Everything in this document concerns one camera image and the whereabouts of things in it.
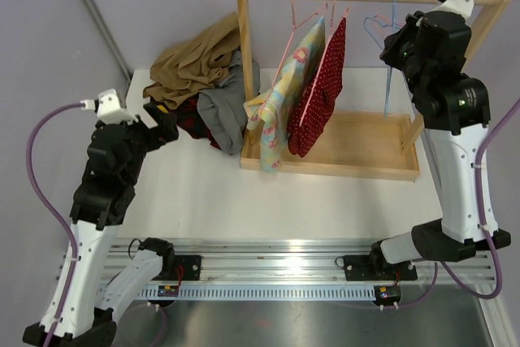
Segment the red black plaid skirt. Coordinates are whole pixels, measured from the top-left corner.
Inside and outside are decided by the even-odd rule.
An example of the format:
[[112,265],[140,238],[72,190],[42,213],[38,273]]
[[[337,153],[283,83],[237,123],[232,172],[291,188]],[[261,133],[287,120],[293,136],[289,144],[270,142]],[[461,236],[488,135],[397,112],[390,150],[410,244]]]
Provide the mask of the red black plaid skirt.
[[193,139],[207,139],[210,145],[217,150],[220,149],[217,141],[213,138],[210,130],[204,123],[197,110],[199,95],[194,95],[182,102],[175,110],[176,122]]

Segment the grey skirt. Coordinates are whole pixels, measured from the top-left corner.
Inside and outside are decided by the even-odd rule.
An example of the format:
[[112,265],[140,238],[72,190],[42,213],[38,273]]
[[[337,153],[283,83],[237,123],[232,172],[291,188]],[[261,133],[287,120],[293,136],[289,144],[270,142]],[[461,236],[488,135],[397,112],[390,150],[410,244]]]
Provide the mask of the grey skirt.
[[198,94],[197,112],[217,146],[225,154],[238,154],[243,147],[243,131],[248,122],[244,103],[245,82],[241,51],[235,50],[227,68],[228,76],[213,89]]

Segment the tan brown skirt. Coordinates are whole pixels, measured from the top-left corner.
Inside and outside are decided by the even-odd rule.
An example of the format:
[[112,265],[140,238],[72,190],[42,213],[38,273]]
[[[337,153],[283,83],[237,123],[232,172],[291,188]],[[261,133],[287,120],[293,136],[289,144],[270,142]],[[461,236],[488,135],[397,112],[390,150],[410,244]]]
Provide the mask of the tan brown skirt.
[[165,49],[149,70],[153,84],[143,97],[175,110],[203,89],[213,89],[229,75],[233,53],[240,46],[235,11],[212,24],[196,37]]

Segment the red white polka-dot skirt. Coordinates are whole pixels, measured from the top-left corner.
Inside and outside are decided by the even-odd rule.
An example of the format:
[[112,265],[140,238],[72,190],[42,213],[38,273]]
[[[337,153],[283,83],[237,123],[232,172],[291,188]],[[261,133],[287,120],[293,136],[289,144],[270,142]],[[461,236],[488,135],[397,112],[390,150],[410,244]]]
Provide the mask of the red white polka-dot skirt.
[[328,40],[312,82],[305,88],[288,122],[288,150],[304,158],[323,134],[343,89],[347,18],[344,16]]

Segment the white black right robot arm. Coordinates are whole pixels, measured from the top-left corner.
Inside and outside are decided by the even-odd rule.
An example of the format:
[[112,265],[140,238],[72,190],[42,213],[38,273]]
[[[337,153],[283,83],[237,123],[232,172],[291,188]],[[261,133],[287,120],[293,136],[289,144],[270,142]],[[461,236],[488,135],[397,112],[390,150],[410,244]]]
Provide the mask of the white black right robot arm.
[[417,11],[384,41],[380,58],[403,73],[435,148],[442,216],[374,243],[368,266],[376,278],[387,279],[409,261],[460,262],[511,244],[488,199],[482,150],[491,119],[488,90],[462,72],[471,34],[459,14]]

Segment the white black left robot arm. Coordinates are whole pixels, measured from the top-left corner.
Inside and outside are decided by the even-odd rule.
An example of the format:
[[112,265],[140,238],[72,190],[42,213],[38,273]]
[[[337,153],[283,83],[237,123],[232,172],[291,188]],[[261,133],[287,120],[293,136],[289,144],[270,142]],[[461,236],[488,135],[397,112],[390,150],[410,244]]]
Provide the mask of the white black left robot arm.
[[[28,139],[25,159],[31,186],[69,239],[51,303],[41,320],[24,330],[22,340],[28,345],[110,346],[119,321],[141,289],[154,278],[170,278],[176,270],[173,244],[148,238],[130,265],[104,289],[99,288],[106,257],[135,197],[145,156],[179,137],[174,112],[162,104],[148,102],[143,106],[156,123],[150,128],[139,116],[126,119],[124,110],[110,121],[101,115],[103,103],[99,98],[61,106],[44,116]],[[72,109],[93,110],[99,117],[70,218],[65,219],[37,183],[33,145],[50,119]]]

